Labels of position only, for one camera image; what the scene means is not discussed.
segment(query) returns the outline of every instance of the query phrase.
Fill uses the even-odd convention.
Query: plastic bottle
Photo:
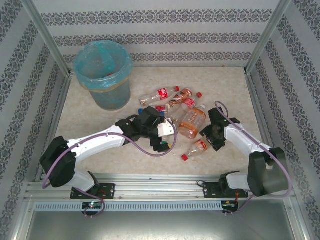
[[[201,138],[200,140],[196,141],[193,143],[186,154],[183,154],[181,156],[183,161],[187,161],[190,157],[196,157],[199,156],[200,154],[204,153],[208,148],[210,144],[207,141],[206,137]]]
[[[192,110],[190,110],[185,117],[183,118],[182,122],[179,126],[179,133],[189,139],[194,139],[201,126],[206,121],[206,114],[204,113],[206,106],[200,105]]]
[[[192,96],[192,92],[190,89],[185,88],[181,92],[179,92],[177,95],[175,95],[167,104],[169,108],[171,108],[174,105],[178,105],[183,103],[186,99],[190,98]]]
[[[201,92],[198,92],[196,96],[192,96],[185,100],[183,103],[181,103],[181,106],[178,108],[178,110],[171,115],[173,123],[175,124],[178,121],[182,120],[183,117],[187,114],[187,112],[189,112],[196,106],[198,99],[200,99],[201,97]]]
[[[148,107],[153,107],[154,109],[156,109],[160,113],[160,116],[163,116],[163,117],[169,111],[169,109],[166,105],[149,105]],[[141,114],[143,110],[144,110],[144,108],[139,108],[138,113]]]
[[[145,107],[153,102],[157,102],[163,99],[167,99],[175,92],[179,92],[180,88],[175,87],[164,87],[148,95],[143,95],[139,97],[139,102],[141,106]]]

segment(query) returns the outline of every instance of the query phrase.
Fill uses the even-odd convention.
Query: striped wall pattern
[[[34,180],[65,77],[19,0],[0,0],[0,240]]]
[[[136,66],[244,67],[278,0],[35,4],[70,68],[83,46],[101,40],[124,45]]]
[[[312,239],[320,239],[319,2],[290,3],[250,72],[272,143],[285,150]]]

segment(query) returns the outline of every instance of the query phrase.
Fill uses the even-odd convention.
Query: enclosure
[[[1,0],[0,239],[320,239],[319,5]],[[99,108],[74,74],[79,50],[100,40],[122,44],[134,62],[131,99],[115,112]],[[222,101],[257,139],[282,148],[290,197],[255,197],[224,216],[226,199],[204,198],[196,183],[246,170],[249,160],[227,142],[183,162],[186,139],[166,157],[126,145],[82,161],[99,182],[115,184],[96,219],[83,217],[70,187],[41,188],[39,159],[55,137],[107,129],[138,112],[141,94],[175,85],[202,92],[206,110]],[[138,144],[152,151],[146,139]]]

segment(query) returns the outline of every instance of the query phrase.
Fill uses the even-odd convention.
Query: cable
[[[102,198],[100,198],[100,197],[98,197],[98,196],[91,195],[91,194],[89,194],[89,193],[87,193],[87,192],[85,192],[85,191],[82,191],[82,190],[80,190],[79,188],[76,188],[76,187],[75,187],[74,189],[77,190],[78,192],[82,193],[83,195],[87,195],[88,197],[91,197],[91,198],[100,200],[100,202],[102,203],[102,206],[103,206],[103,207],[102,207],[101,211],[97,212],[95,215],[91,215],[91,216],[87,215],[87,210],[88,210],[88,208],[86,208],[86,209],[84,210],[84,216],[85,216],[86,218],[87,218],[87,217],[90,217],[91,219],[92,219],[92,218],[95,218],[95,217],[99,216],[100,214],[102,214],[102,213],[105,211],[105,209],[106,209],[106,204],[105,204],[105,201],[104,201]]]
[[[291,193],[291,190],[292,190],[292,180],[291,180],[291,178],[290,178],[290,176],[289,176],[288,171],[285,169],[285,167],[281,164],[281,162],[280,162],[268,149],[266,149],[264,146],[260,145],[260,143],[259,143],[257,140],[255,140],[252,136],[250,136],[250,134],[248,134],[243,128],[239,127],[237,124],[235,124],[234,122],[232,122],[232,121],[228,118],[228,116],[226,116],[226,115],[224,114],[224,112],[219,109],[218,104],[220,104],[221,106],[223,106],[224,109],[226,110],[226,112],[228,113],[227,107],[226,107],[222,102],[220,102],[220,101],[215,101],[214,104],[215,104],[215,107],[216,107],[216,109],[218,110],[218,112],[219,112],[230,124],[232,124],[237,130],[239,130],[241,133],[243,133],[248,139],[250,139],[250,140],[251,140],[254,144],[256,144],[259,148],[261,148],[263,151],[265,151],[265,152],[276,162],[276,164],[278,164],[278,166],[280,167],[280,169],[283,171],[286,179],[288,180],[288,190],[287,190],[287,192],[286,192],[285,194],[283,194],[283,195],[269,194],[269,196],[270,196],[270,197],[273,197],[273,198],[277,198],[277,199],[282,199],[282,198],[288,197],[288,196],[290,195],[290,193]],[[243,209],[243,207],[245,207],[245,206],[248,204],[248,201],[247,201],[240,209]]]
[[[147,151],[145,151],[144,149],[142,149],[138,144],[136,144],[134,141],[132,141],[130,138],[128,138],[127,136],[123,135],[123,134],[120,134],[120,133],[116,133],[116,132],[108,132],[108,133],[100,133],[100,134],[97,134],[97,135],[93,135],[91,137],[88,137],[78,143],[76,143],[75,145],[71,146],[70,148],[68,148],[67,150],[65,150],[56,160],[55,162],[52,164],[51,168],[49,169],[48,173],[46,174],[45,176],[45,179],[43,180],[43,183],[42,183],[42,189],[46,189],[47,187],[50,186],[50,183],[47,184],[47,181],[49,180],[49,177],[50,175],[52,174],[53,170],[55,169],[55,167],[57,166],[57,164],[60,162],[60,160],[68,153],[70,152],[72,149],[74,148],[77,148],[79,147],[80,145],[92,140],[92,139],[96,139],[96,138],[100,138],[100,137],[108,137],[108,136],[120,136],[120,137],[123,137],[124,139],[128,140],[130,143],[132,143],[136,148],[138,148],[141,152],[143,152],[144,154],[147,154],[148,156],[151,156],[151,157],[163,157],[165,155],[167,155],[168,153],[170,153],[175,145],[176,145],[176,142],[177,142],[177,135],[178,135],[178,132],[174,126],[174,124],[167,120],[168,123],[173,127],[173,133],[174,133],[174,141],[173,141],[173,144],[172,144],[172,147],[162,153],[162,154],[152,154],[152,153],[149,153]]]

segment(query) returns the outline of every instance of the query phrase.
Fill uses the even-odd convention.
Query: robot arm
[[[170,148],[167,143],[162,143],[162,137],[172,134],[174,134],[172,125],[160,116],[157,110],[148,107],[139,116],[133,115],[120,120],[108,129],[90,136],[70,140],[65,140],[62,136],[56,137],[41,157],[40,163],[48,174],[57,158],[71,149],[60,159],[49,175],[50,184],[54,188],[67,185],[95,195],[95,190],[99,188],[97,179],[92,173],[77,169],[78,163],[104,150],[130,143],[123,136],[133,142],[140,138],[150,139],[153,150],[163,153]]]
[[[203,129],[200,134],[206,136],[213,149],[218,151],[225,146],[225,141],[230,141],[249,159],[248,172],[229,172],[221,175],[219,183],[223,192],[229,189],[243,189],[260,197],[288,189],[288,180],[283,171],[262,149],[263,147],[270,151],[288,169],[286,155],[281,148],[271,148],[258,141],[236,118],[230,120],[237,127],[230,124],[217,108],[209,110],[208,114],[211,125]],[[249,139],[245,133],[259,144]]]

